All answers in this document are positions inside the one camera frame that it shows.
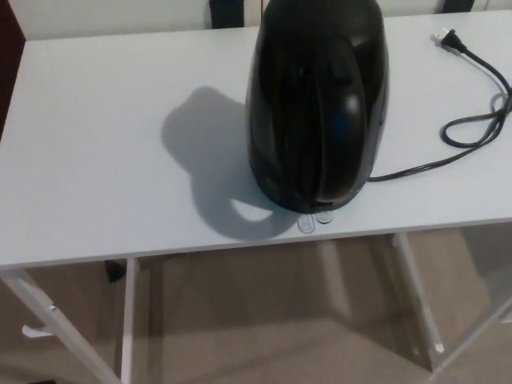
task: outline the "floor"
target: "floor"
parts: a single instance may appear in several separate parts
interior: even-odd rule
[[[443,340],[489,302],[457,230],[410,242]],[[414,302],[386,236],[145,260],[138,280],[134,383],[510,383],[512,325],[495,324],[432,375]],[[119,369],[122,283],[102,263],[31,271]],[[96,383],[0,285],[0,384]]]

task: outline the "black chair leg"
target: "black chair leg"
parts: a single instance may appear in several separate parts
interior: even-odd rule
[[[118,262],[106,261],[105,272],[109,278],[109,282],[118,282],[126,276],[126,266]]]

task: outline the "white wall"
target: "white wall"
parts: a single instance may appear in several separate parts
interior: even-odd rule
[[[210,26],[208,0],[10,0],[27,39]]]
[[[432,14],[439,0],[377,0],[385,16]]]

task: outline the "black kettle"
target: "black kettle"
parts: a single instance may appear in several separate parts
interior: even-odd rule
[[[375,0],[271,0],[246,103],[259,187],[304,214],[347,204],[370,177],[387,95]]]

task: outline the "black power cord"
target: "black power cord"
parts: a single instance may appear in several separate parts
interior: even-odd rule
[[[443,32],[435,35],[438,43],[445,48],[450,48],[459,52],[460,54],[464,54],[469,59],[473,60],[489,72],[491,72],[503,86],[505,87],[505,101],[503,103],[502,108],[499,110],[493,110],[488,114],[479,114],[476,116],[469,116],[467,118],[459,118],[457,120],[453,120],[448,124],[444,125],[441,128],[440,136],[441,140],[449,146],[453,146],[455,148],[464,149],[460,154],[456,154],[455,156],[451,156],[449,158],[444,158],[443,160],[438,160],[436,162],[430,162],[428,164],[424,164],[422,166],[415,166],[414,168],[409,168],[408,170],[402,170],[400,172],[396,172],[394,174],[386,174],[384,176],[377,176],[374,178],[370,178],[369,182],[385,182],[388,180],[395,180],[396,178],[404,178],[405,176],[411,176],[413,174],[419,174],[421,172],[425,172],[427,170],[434,170],[441,166],[447,166],[452,162],[456,162],[460,158],[464,158],[468,154],[472,154],[476,150],[490,144],[494,141],[499,134],[502,132],[503,126],[505,125],[505,120],[507,116],[512,112],[512,89],[510,88],[510,84],[503,77],[502,74],[499,73],[496,68],[494,68],[488,62],[482,60],[479,56],[471,52],[467,49],[467,47],[462,43],[461,39],[456,35],[455,30],[446,30],[443,28]],[[490,124],[484,132],[483,136],[477,140],[476,142],[458,142],[457,140],[453,140],[448,135],[448,130],[453,126],[458,126],[460,124],[466,124],[468,122],[481,122],[485,120],[490,120]]]

